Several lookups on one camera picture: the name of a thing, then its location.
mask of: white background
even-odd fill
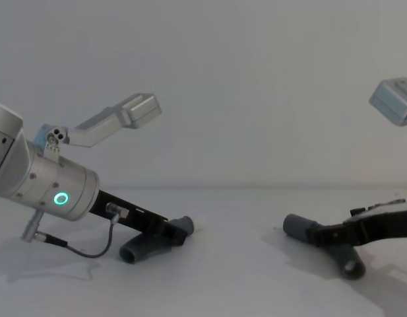
[[[121,186],[407,184],[407,0],[0,0],[0,102],[76,126],[134,92],[163,116],[65,156]]]

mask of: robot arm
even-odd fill
[[[407,78],[382,81],[369,102],[394,125],[407,125]],[[407,238],[407,201],[397,199],[350,213],[348,220],[330,226],[291,214],[284,220],[283,229],[293,238],[324,248],[336,260],[344,278],[359,279],[365,267],[353,246]]]
[[[43,125],[30,142],[24,137],[22,118],[0,104],[0,196],[35,209],[22,240],[36,239],[96,258],[108,251],[112,227],[119,223],[142,232],[146,239],[163,238],[164,244],[181,246],[188,235],[185,229],[102,191],[97,173],[59,155],[59,144],[92,147],[122,127],[139,128],[160,113],[153,94],[135,94],[74,129]],[[87,213],[110,220],[107,247],[90,256],[76,251],[67,241],[40,232],[45,213],[68,221],[76,221]]]

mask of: screw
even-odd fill
[[[49,142],[50,145],[53,146],[58,145],[58,140],[52,134],[48,135],[47,141]]]

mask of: white table surface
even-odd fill
[[[358,248],[367,274],[349,282],[321,250],[282,232],[288,213],[338,223],[407,190],[111,192],[168,217],[205,213],[208,224],[184,247],[135,265],[117,252],[136,232],[118,225],[110,252],[87,260],[19,241],[32,211],[0,198],[0,317],[407,316],[407,239]],[[108,223],[46,216],[41,230],[93,252]]]

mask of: green led ring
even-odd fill
[[[53,202],[56,205],[65,205],[66,203],[69,202],[69,196],[67,193],[58,193],[57,195],[55,195],[55,197],[53,198]]]

